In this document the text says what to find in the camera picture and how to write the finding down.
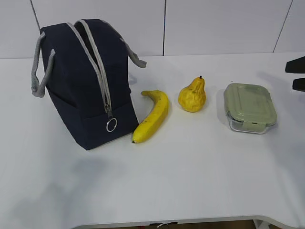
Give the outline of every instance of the glass food container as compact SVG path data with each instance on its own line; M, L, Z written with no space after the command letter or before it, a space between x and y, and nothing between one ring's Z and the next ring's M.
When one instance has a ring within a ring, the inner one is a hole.
M277 121L268 90L258 85L228 85L224 92L224 108L234 131L264 134Z

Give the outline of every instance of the green lid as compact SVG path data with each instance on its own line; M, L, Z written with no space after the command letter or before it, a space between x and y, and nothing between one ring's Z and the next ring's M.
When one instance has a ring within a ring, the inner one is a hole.
M262 86L242 83L228 85L224 92L225 111L244 128L259 131L274 125L277 114L268 90Z

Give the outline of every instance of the yellow banana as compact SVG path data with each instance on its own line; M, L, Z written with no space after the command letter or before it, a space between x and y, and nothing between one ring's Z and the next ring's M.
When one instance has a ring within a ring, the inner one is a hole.
M169 109L169 101L164 92L159 90L142 91L141 95L149 96L154 102L154 108L135 129L132 136L133 143L141 143L150 138L167 117Z

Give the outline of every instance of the zipper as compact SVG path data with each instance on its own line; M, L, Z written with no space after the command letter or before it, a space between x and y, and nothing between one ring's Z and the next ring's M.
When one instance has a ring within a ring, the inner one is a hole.
M95 41L93 39L93 36L91 34L90 28L88 26L88 24L84 21L84 20L79 20L76 23L80 22L87 34L87 37L90 41L90 45L92 47L92 50L94 52L94 56L96 59L97 64L95 63L95 61L93 60L92 56L90 55L86 44L84 43L83 39L81 38L81 35L79 34L79 32L77 31L77 29L70 23L68 23L68 25L70 26L70 28L74 31L75 35L78 37L79 41L81 42L81 45L83 47L83 49L85 50L93 68L96 71L96 75L98 78L98 82L99 82L99 86L100 86L100 90L101 90L101 94L102 94L102 99L103 99L103 104L104 104L104 109L106 114L108 115L108 122L106 124L106 130L108 132L112 132L113 130L115 130L118 121L116 118L113 117L112 115L112 106L111 106L111 98L110 98L110 92L109 92L109 86L108 86L108 80L107 80L107 76L106 76L106 71L104 68L104 64L102 62L101 56L99 54L99 51L97 49L97 46L95 44ZM110 122L114 121L114 127L112 129L109 129L109 124Z
M105 99L103 98L105 112L107 113L108 117L112 117L112 107L111 107L111 98L110 98L108 80L107 80L105 67L102 62L99 50L97 49L97 46L95 44L94 38L91 34L88 24L84 20L79 20L76 23L78 23L78 22L80 22L83 25L83 27L87 33L88 39L90 41L91 47L93 49L93 52L94 52L94 55L95 55L95 58L96 58L96 61L98 64L98 68L101 73L100 75L98 75L98 77L100 77L100 82L101 82L101 84L100 84L101 93L104 94L104 98L106 98L106 100L107 100L107 101L105 101Z

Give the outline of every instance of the pear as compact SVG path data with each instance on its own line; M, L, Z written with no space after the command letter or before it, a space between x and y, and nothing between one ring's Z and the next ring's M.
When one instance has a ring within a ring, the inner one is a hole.
M206 101L204 91L204 79L197 77L193 82L183 88L179 93L178 102L181 107L188 112L197 112L203 108Z

